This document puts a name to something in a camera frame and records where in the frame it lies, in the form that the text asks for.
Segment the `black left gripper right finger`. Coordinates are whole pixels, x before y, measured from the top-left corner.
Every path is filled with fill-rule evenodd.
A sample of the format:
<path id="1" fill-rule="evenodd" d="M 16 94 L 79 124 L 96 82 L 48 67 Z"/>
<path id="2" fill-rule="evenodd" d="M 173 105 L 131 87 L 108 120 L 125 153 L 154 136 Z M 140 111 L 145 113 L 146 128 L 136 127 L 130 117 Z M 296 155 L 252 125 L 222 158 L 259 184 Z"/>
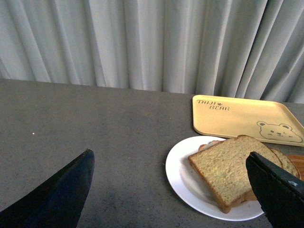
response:
<path id="1" fill-rule="evenodd" d="M 252 190 L 274 228 L 304 226 L 304 182 L 257 152 L 246 159 Z"/>

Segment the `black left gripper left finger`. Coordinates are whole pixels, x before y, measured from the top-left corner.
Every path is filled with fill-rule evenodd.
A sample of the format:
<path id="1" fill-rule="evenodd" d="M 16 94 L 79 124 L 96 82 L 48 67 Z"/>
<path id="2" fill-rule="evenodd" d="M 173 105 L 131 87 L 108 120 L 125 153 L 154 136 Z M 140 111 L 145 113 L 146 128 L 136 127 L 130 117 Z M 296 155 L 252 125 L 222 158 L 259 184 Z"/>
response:
<path id="1" fill-rule="evenodd" d="M 0 213 L 2 228 L 75 228 L 88 196 L 95 165 L 87 149 L 29 194 Z"/>

